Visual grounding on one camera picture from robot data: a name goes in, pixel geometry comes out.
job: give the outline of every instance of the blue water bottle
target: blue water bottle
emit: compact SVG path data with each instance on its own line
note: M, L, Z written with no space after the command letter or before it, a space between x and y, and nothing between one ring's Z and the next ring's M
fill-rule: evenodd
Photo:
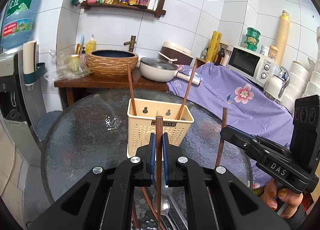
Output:
M3 48L17 47L29 40L39 3L40 0L9 0L1 29Z

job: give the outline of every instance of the round table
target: round table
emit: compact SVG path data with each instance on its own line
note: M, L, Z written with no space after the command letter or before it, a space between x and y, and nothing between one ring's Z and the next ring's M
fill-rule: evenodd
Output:
M135 89L136 98L182 103L182 98L169 93ZM41 174L46 195L51 203L95 166L114 168L127 159L128 89L110 89L87 96L66 109L52 125L43 145ZM194 123L180 147L184 156L199 165L214 168L220 140L221 120L207 109L187 101ZM225 166L248 187L252 185L250 162L243 150L226 142L221 165ZM173 199L186 217L183 188L175 188ZM140 188L134 199L142 228L156 227L156 221ZM171 216L183 229L174 208Z

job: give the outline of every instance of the silver screw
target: silver screw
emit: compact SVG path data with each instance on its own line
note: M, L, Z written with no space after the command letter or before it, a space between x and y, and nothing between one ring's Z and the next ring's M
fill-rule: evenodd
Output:
M138 162L140 162L140 158L137 157L137 156L134 156L134 157L132 157L132 158L130 159L130 161L131 161L132 163L138 163Z
M103 168L101 168L99 166L98 167L94 167L93 170L92 170L92 172L94 174L100 174L102 171L103 171Z
M178 158L178 161L179 161L180 163L187 163L188 158L182 156L182 157L179 157L179 158Z
M224 173L226 172L226 168L223 167L223 166L218 166L218 167L216 168L216 171L217 171L218 173L220 173L220 174L224 174Z

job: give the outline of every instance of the wooden countertop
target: wooden countertop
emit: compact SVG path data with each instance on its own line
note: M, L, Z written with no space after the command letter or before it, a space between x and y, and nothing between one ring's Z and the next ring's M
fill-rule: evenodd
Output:
M143 77L140 70L136 68L132 72L133 88L153 89L158 91L168 91L166 83L155 82ZM56 88L129 88L128 77L102 78L90 74L89 76L73 79L59 80L54 82Z

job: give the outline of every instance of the perforated plastic basket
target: perforated plastic basket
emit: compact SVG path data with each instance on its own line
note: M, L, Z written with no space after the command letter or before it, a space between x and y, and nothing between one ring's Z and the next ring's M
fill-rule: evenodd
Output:
M137 148L149 144L150 134L156 133L156 116L163 116L163 133L167 132L169 143L179 146L182 139L194 122L185 105L181 120L176 120L181 104L134 99L137 116L133 114L131 99L128 106L128 158L136 154Z

